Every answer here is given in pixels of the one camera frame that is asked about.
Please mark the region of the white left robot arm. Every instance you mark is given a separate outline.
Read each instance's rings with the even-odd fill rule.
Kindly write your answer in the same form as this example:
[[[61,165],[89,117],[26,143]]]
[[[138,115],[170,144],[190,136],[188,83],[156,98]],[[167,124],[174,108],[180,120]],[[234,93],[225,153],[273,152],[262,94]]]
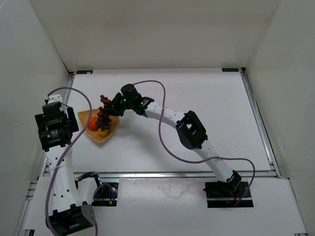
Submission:
[[[79,127],[73,109],[63,111],[61,102],[48,101],[42,110],[35,120],[51,174],[45,220],[53,235],[67,236],[96,226],[92,202],[100,178],[96,172],[74,176],[70,145]]]

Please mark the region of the dark red fake grapes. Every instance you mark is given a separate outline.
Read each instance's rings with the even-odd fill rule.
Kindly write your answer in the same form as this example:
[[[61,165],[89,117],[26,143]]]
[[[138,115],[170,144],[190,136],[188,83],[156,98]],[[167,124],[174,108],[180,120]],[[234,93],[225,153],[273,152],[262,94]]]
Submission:
[[[98,129],[101,131],[108,130],[111,125],[111,118],[109,117],[109,114],[107,113],[107,107],[110,105],[111,100],[108,99],[108,97],[105,97],[104,95],[100,96],[100,101],[103,104],[98,108],[97,113],[97,120],[95,122]]]

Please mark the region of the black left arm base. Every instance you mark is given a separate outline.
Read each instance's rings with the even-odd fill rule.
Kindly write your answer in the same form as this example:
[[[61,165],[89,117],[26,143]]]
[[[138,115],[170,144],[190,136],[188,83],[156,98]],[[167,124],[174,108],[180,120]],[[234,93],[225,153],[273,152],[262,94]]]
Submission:
[[[101,186],[95,193],[92,202],[94,207],[116,207],[118,201],[118,182],[110,182]]]

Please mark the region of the yellow fake lemon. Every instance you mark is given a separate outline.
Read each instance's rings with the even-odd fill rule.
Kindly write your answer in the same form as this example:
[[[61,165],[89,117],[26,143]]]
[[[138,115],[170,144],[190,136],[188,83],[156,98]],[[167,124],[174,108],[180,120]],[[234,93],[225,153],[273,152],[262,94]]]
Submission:
[[[102,137],[106,136],[107,133],[108,133],[108,129],[102,129],[102,128],[98,129],[98,135],[100,135]]]

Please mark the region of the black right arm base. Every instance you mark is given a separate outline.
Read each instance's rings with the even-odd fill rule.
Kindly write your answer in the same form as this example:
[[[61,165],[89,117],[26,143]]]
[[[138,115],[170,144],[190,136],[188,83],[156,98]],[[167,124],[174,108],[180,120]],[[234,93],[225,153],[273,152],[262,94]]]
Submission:
[[[207,208],[254,207],[250,191],[235,205],[247,191],[248,185],[249,183],[247,181],[242,181],[235,191],[231,191],[218,181],[206,182],[203,190],[206,193]]]

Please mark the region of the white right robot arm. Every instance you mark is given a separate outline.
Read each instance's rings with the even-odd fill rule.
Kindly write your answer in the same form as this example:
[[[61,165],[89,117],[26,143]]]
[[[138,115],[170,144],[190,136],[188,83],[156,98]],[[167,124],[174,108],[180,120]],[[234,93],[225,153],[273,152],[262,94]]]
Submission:
[[[106,106],[105,112],[111,116],[123,116],[126,110],[132,110],[140,116],[156,119],[158,135],[161,137],[161,124],[167,124],[177,131],[180,143],[187,149],[198,154],[201,161],[181,160],[189,164],[205,162],[214,172],[219,188],[226,196],[233,196],[241,183],[240,175],[226,164],[224,159],[212,147],[206,129],[193,111],[186,113],[166,108],[164,104],[155,102],[152,98],[144,97],[132,84],[121,88],[114,99]]]

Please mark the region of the fake orange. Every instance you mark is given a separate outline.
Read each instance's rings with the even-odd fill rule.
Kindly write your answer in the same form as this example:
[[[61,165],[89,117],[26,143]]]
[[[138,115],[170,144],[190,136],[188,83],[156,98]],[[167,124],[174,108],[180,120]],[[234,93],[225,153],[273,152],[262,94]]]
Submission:
[[[92,131],[97,131],[98,130],[98,126],[97,126],[97,116],[92,116],[90,118],[89,124],[88,124],[88,128]]]

